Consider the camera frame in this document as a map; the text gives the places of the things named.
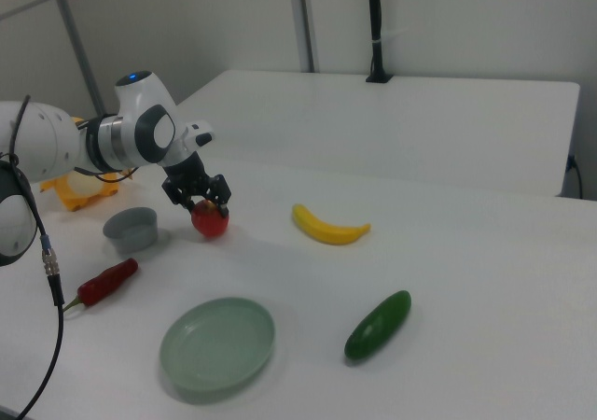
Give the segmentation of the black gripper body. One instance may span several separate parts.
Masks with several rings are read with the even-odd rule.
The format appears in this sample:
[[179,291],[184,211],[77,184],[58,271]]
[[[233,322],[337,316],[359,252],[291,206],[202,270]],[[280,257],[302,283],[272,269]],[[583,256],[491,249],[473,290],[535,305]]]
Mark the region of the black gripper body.
[[208,174],[205,173],[203,162],[197,152],[175,165],[163,168],[166,178],[170,178],[174,184],[189,196],[206,195],[208,187]]

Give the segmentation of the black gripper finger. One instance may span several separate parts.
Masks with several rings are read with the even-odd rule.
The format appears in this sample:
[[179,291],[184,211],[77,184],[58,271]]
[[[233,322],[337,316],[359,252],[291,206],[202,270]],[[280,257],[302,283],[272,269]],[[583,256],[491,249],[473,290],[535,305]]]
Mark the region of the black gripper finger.
[[229,216],[228,202],[231,197],[229,185],[223,175],[208,178],[206,199],[215,205],[222,217]]
[[166,178],[161,187],[172,204],[180,205],[188,212],[194,209],[195,203],[192,198],[185,191],[179,189],[170,178]]

